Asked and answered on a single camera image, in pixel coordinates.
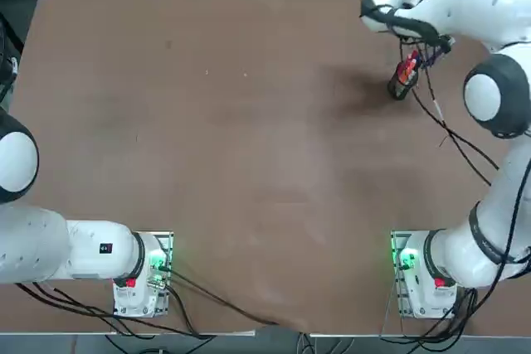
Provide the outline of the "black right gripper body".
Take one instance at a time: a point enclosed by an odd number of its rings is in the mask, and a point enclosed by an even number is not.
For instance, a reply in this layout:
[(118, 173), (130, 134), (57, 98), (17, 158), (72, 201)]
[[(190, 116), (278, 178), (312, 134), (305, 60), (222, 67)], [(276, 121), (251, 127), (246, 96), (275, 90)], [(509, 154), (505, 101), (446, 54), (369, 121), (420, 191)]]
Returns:
[(408, 39), (407, 44), (412, 47), (410, 57), (417, 61), (436, 61), (447, 51), (443, 46), (432, 46), (420, 39)]

